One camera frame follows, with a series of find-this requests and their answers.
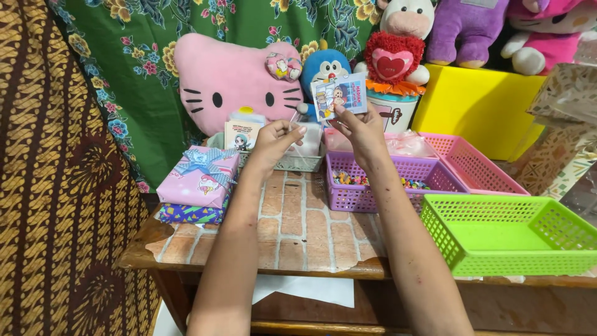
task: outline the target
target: blue ribbon bow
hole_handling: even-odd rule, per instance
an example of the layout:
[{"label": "blue ribbon bow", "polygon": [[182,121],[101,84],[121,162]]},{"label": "blue ribbon bow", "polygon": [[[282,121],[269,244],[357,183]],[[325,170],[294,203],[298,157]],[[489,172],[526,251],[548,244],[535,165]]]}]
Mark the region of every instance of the blue ribbon bow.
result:
[{"label": "blue ribbon bow", "polygon": [[179,174],[185,175],[193,170],[199,169],[204,174],[210,175],[222,186],[226,186],[228,182],[236,183],[229,175],[223,173],[214,162],[225,157],[235,155],[237,152],[234,149],[227,149],[222,151],[217,148],[210,148],[207,153],[200,152],[198,149],[189,149],[183,155],[189,159],[189,162],[179,163],[174,167]]}]

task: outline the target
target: green plastic basket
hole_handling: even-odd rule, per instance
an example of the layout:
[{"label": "green plastic basket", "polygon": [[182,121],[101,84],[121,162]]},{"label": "green plastic basket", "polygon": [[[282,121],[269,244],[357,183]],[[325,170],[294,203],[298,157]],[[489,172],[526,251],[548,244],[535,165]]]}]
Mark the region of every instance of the green plastic basket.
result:
[{"label": "green plastic basket", "polygon": [[548,197],[426,194],[421,220],[455,276],[578,275],[597,229]]}]

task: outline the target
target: red heart plush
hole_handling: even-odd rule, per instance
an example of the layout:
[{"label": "red heart plush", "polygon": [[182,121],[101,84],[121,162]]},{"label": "red heart plush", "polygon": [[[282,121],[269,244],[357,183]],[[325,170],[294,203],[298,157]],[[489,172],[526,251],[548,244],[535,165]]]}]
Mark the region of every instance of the red heart plush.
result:
[{"label": "red heart plush", "polygon": [[[425,42],[413,36],[396,36],[385,31],[371,34],[363,51],[369,77],[376,83],[398,84],[417,69],[424,48]],[[396,57],[387,57],[383,53],[377,53],[374,57],[376,50],[394,54]]]},{"label": "red heart plush", "polygon": [[382,57],[377,61],[377,71],[386,78],[392,78],[402,72],[404,61],[402,59],[390,60]]}]

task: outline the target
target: purple plastic basket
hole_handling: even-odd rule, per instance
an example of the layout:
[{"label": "purple plastic basket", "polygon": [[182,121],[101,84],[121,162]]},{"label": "purple plastic basket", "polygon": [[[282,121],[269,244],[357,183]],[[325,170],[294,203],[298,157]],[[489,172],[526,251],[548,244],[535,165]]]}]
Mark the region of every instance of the purple plastic basket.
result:
[{"label": "purple plastic basket", "polygon": [[[468,189],[438,160],[391,156],[400,177],[424,182],[432,190],[406,189],[413,207],[419,213],[425,194],[468,194]],[[328,152],[328,200],[331,210],[377,212],[371,187],[365,185],[335,184],[332,170],[342,169],[350,175],[364,176],[351,152]]]}]

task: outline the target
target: brown batik cloth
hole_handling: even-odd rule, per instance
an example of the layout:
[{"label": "brown batik cloth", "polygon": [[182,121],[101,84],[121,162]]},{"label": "brown batik cloth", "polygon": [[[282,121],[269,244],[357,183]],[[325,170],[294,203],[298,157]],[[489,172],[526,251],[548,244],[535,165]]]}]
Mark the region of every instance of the brown batik cloth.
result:
[{"label": "brown batik cloth", "polygon": [[43,0],[0,4],[0,106],[0,335],[148,335],[147,210]]}]

